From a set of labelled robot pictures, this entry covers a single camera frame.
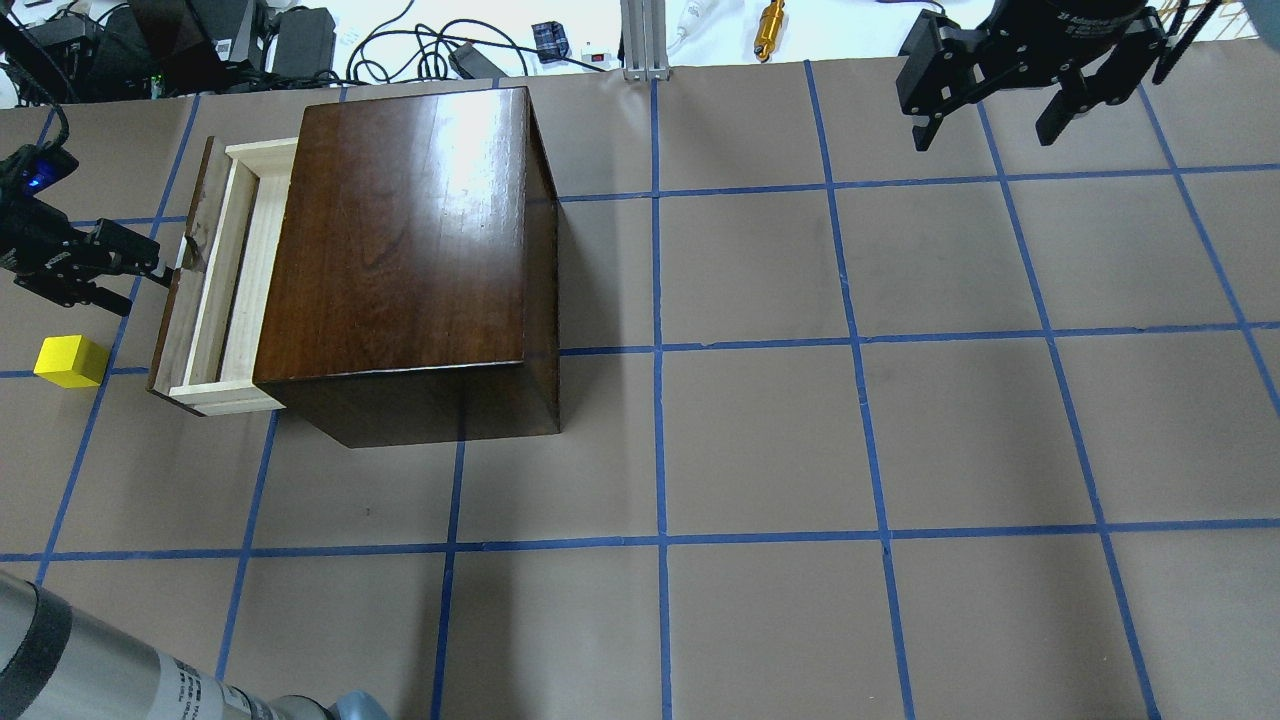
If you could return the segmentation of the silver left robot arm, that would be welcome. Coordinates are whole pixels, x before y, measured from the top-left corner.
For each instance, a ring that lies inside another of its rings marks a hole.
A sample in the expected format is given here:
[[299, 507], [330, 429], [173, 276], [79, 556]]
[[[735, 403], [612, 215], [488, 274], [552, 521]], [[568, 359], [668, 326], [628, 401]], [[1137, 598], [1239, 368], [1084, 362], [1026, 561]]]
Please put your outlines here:
[[[97, 284], [141, 275], [169, 286], [157, 245], [115, 222], [88, 232], [38, 199], [76, 159], [63, 141], [24, 145], [3, 161], [3, 265], [61, 306], [125, 316], [131, 301]], [[367, 692], [324, 706], [301, 694], [262, 700], [83, 612], [49, 588], [3, 574], [1, 715], [5, 719], [384, 719]]]

